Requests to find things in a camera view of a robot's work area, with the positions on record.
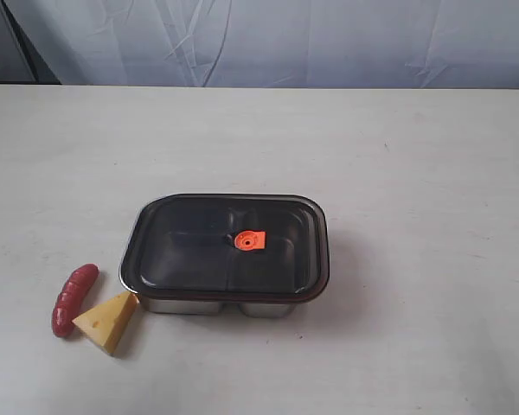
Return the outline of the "red toy sausage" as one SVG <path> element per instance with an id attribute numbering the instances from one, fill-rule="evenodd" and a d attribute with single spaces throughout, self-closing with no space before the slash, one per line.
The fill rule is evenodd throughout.
<path id="1" fill-rule="evenodd" d="M 73 319 L 99 276 L 95 264 L 84 264 L 74 270 L 59 293 L 51 316 L 51 329 L 56 337 L 69 337 L 74 330 Z"/>

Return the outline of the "grey wrinkled backdrop cloth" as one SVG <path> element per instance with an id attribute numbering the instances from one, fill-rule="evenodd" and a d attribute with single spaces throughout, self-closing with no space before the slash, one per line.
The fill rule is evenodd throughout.
<path id="1" fill-rule="evenodd" d="M 0 1 L 0 83 L 519 88 L 519 1 Z"/>

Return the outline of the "yellow toy cheese wedge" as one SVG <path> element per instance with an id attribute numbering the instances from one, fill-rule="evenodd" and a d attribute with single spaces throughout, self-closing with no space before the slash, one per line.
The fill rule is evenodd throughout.
<path id="1" fill-rule="evenodd" d="M 137 296 L 126 290 L 75 317 L 72 323 L 95 346 L 113 355 L 137 306 Z"/>

